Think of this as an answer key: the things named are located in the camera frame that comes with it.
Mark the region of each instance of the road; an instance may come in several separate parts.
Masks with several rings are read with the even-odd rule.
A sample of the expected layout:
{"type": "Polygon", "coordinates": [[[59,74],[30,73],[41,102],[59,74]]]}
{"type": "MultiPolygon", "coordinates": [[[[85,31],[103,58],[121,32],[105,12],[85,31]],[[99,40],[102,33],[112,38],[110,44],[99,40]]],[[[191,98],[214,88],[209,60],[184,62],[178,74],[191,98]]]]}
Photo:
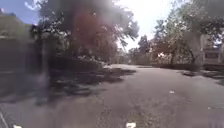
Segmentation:
{"type": "MultiPolygon", "coordinates": [[[[79,92],[55,102],[42,98],[45,102],[38,104],[37,97],[47,96],[41,86],[38,94],[10,102],[6,98],[0,105],[23,128],[125,128],[127,122],[136,122],[137,128],[224,127],[222,79],[188,77],[181,71],[151,67],[112,68],[135,72],[122,75],[119,81],[85,86],[95,92],[89,95],[79,92]]],[[[29,84],[35,85],[41,78],[30,78],[33,83],[29,84]]]]}

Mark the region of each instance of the asphalt road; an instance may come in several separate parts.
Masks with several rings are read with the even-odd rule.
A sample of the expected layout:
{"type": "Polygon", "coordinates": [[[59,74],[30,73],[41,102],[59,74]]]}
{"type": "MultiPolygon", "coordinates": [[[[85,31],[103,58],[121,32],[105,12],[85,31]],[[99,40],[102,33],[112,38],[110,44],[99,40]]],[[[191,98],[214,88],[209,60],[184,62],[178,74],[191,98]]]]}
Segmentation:
{"type": "Polygon", "coordinates": [[[181,71],[150,67],[111,67],[133,72],[117,81],[85,85],[76,95],[54,102],[49,101],[45,77],[30,76],[26,78],[29,84],[18,84],[39,86],[36,93],[24,95],[29,90],[22,88],[2,99],[0,107],[23,128],[125,128],[127,122],[136,122],[136,128],[224,127],[223,79],[189,77],[181,71]],[[87,89],[92,93],[82,95],[87,89]]]}

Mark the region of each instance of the tree trunk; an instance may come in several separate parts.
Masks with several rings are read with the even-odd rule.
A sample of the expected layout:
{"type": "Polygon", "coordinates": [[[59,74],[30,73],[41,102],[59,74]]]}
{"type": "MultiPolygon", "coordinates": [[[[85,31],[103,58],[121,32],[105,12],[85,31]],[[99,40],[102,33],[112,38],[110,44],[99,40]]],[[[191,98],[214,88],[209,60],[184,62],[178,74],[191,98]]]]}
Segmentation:
{"type": "Polygon", "coordinates": [[[176,56],[176,50],[171,52],[171,60],[170,60],[171,68],[173,68],[173,66],[174,66],[175,56],[176,56]]]}

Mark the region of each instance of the street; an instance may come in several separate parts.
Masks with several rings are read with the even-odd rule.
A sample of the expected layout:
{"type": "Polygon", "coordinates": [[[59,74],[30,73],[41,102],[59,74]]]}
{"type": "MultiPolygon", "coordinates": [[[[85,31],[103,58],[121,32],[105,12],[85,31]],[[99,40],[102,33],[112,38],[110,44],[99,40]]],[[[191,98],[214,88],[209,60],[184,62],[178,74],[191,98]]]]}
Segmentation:
{"type": "Polygon", "coordinates": [[[0,107],[23,128],[125,128],[127,122],[135,122],[136,128],[224,127],[223,79],[190,77],[178,70],[152,67],[110,68],[124,73],[119,79],[114,74],[107,80],[88,79],[95,80],[94,84],[79,82],[75,88],[79,91],[68,88],[66,96],[58,92],[52,97],[44,76],[30,76],[26,85],[11,87],[18,89],[19,85],[20,93],[0,91],[0,107]]]}

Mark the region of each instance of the tree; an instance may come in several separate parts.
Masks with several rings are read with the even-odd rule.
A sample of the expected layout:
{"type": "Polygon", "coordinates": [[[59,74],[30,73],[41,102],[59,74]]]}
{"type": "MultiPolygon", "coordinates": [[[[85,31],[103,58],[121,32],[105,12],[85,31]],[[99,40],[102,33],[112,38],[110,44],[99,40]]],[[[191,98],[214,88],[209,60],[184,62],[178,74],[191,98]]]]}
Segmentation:
{"type": "Polygon", "coordinates": [[[139,57],[141,56],[139,48],[132,48],[128,51],[129,58],[133,64],[139,64],[139,57]]]}
{"type": "Polygon", "coordinates": [[[140,38],[140,41],[138,42],[138,45],[139,45],[139,51],[142,54],[145,54],[145,53],[149,52],[150,43],[149,43],[146,35],[144,35],[140,38]]]}
{"type": "Polygon", "coordinates": [[[170,63],[179,56],[189,56],[191,63],[195,62],[195,54],[189,45],[189,36],[191,32],[189,25],[183,18],[187,12],[185,6],[173,9],[166,20],[160,20],[155,27],[154,52],[171,55],[170,63]]]}
{"type": "Polygon", "coordinates": [[[43,20],[66,33],[71,49],[87,49],[99,58],[114,55],[120,41],[138,37],[133,13],[113,0],[48,0],[40,3],[43,20]]]}

